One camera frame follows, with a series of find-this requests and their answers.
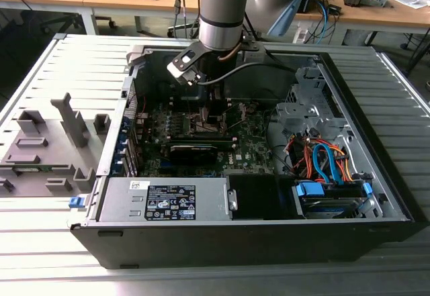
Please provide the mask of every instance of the power supply label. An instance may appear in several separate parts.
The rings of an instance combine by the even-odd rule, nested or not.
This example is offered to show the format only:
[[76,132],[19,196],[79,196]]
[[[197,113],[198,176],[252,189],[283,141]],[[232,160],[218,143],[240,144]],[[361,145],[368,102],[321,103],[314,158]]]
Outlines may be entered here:
[[195,220],[195,185],[150,185],[146,196],[145,219]]

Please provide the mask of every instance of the sticker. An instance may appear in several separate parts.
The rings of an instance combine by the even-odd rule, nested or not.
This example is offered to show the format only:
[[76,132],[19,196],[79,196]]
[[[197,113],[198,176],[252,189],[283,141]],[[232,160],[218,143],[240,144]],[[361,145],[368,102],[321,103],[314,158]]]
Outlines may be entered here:
[[17,172],[39,172],[38,168],[14,168],[13,170]]
[[147,190],[151,182],[149,181],[130,181],[130,190]]
[[196,219],[195,185],[149,185],[146,181],[132,182],[147,183],[145,218],[148,221]]

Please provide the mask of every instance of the circuit board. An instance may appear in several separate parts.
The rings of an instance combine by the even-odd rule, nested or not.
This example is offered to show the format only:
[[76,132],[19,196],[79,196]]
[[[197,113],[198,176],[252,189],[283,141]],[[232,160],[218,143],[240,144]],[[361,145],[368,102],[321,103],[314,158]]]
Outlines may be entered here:
[[[263,109],[250,103],[231,103],[218,126],[199,121],[198,113],[172,112],[159,105],[144,120],[142,136],[142,177],[223,177],[229,174],[273,174],[271,151],[264,132]],[[207,146],[216,146],[216,156],[207,165],[174,164],[168,150],[175,140],[199,138]]]

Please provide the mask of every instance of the metal slatted table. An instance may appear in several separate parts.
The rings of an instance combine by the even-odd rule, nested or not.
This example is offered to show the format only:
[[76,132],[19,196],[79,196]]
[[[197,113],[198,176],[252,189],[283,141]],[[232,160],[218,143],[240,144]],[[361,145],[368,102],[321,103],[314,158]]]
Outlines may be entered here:
[[[0,156],[23,109],[59,119],[50,98],[68,91],[84,119],[112,113],[127,75],[126,52],[154,39],[74,36],[53,40],[0,113]],[[268,44],[285,50],[285,44]],[[331,55],[400,173],[430,216],[430,108],[384,54],[319,46]],[[291,45],[288,50],[316,50]],[[357,262],[224,268],[106,270],[69,233],[68,198],[0,199],[0,282],[15,295],[381,295],[430,292],[430,230],[372,250]]]

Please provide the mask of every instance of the robotic arm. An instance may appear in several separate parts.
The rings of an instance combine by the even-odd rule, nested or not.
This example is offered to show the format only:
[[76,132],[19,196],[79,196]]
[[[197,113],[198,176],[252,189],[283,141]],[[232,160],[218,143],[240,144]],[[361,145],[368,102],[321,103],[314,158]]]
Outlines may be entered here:
[[[251,17],[261,14],[266,24],[273,23],[276,15],[275,23],[279,23],[280,19],[285,21],[291,4],[291,0],[201,0],[199,40],[176,56],[167,69],[179,83],[189,85],[224,75],[234,68],[235,60],[231,59],[242,46],[245,9]],[[297,6],[284,25],[289,26],[296,11]]]

